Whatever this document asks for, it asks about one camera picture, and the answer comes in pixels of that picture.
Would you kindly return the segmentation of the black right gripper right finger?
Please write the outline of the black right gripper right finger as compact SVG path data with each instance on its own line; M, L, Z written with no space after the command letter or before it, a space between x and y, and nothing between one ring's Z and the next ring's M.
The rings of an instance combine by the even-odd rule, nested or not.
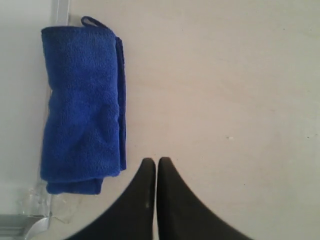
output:
M169 157L158 162L157 225L160 240L249 239L197 198Z

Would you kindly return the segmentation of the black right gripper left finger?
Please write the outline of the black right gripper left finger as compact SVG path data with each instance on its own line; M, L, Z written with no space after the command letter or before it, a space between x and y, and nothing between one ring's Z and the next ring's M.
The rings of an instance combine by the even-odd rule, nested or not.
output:
M145 158L121 196L95 221L69 239L152 240L155 186L155 162Z

